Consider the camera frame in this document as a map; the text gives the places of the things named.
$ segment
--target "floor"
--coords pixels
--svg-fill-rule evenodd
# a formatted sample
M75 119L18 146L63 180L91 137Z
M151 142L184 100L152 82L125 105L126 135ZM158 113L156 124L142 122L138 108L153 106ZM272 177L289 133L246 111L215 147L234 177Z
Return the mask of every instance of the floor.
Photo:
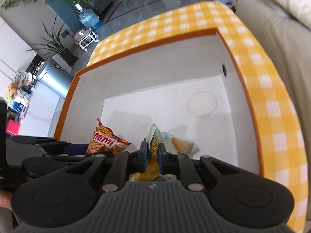
M182 6L200 1L212 0L124 0L122 2L114 2L108 8L102 19L103 26L99 28L98 35L100 40L103 40L110 35L125 29L133 24L139 23L155 15L173 10ZM86 67L96 43L91 44L87 51L74 46L72 52L79 60L74 64L71 75ZM64 99L60 98L55 109L55 114L52 119L49 136L53 136L54 130L63 106Z

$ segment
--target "metal pin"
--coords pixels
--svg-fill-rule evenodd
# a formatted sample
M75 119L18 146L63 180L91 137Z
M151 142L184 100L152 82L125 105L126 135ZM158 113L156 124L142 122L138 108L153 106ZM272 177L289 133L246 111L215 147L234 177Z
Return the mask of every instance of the metal pin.
M118 186L117 185L115 185L115 184L106 184L106 185L104 185L103 186L103 190L105 191L105 192L107 192L107 193L109 193L109 192L115 192L115 191L117 191L118 190Z
M204 186L202 186L201 184L198 184L198 183L192 183L188 186L188 189L190 191L199 192L199 191L202 191L204 189Z

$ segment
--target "red snack bag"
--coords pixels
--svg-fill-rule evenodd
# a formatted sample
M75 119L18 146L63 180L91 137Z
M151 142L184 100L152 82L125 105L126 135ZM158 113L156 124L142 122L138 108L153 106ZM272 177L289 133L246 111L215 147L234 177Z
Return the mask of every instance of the red snack bag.
M97 153L100 151L112 152L114 157L122 152L131 143L116 136L112 129L103 126L101 121L98 120L91 142L87 148L86 154Z

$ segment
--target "plastic wrapper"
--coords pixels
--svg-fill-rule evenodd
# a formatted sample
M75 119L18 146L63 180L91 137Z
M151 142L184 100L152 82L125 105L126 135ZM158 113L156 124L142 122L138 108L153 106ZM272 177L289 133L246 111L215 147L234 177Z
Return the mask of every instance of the plastic wrapper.
M116 136L112 129L103 126L98 120L98 126L96 127L91 142L87 148L86 154L97 153L100 151L111 152L115 157L119 152L122 152L131 143Z
M159 143L164 143L167 152L182 152L187 155L194 154L199 149L197 145L188 140L178 139L168 132L161 132L153 123L150 131L146 136L146 141L149 146L150 159L147 164L145 173L131 174L131 181L172 181L176 180L174 175L161 175L159 173L158 164L158 147Z

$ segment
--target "water bottle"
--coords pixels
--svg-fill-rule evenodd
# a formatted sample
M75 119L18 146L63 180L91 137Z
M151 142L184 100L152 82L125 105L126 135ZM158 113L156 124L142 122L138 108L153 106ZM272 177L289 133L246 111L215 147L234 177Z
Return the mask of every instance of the water bottle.
M94 13L92 9L84 9L78 3L75 6L80 11L79 21L84 25L86 29L91 28L93 31L95 31L102 26L103 23L99 21L98 16Z

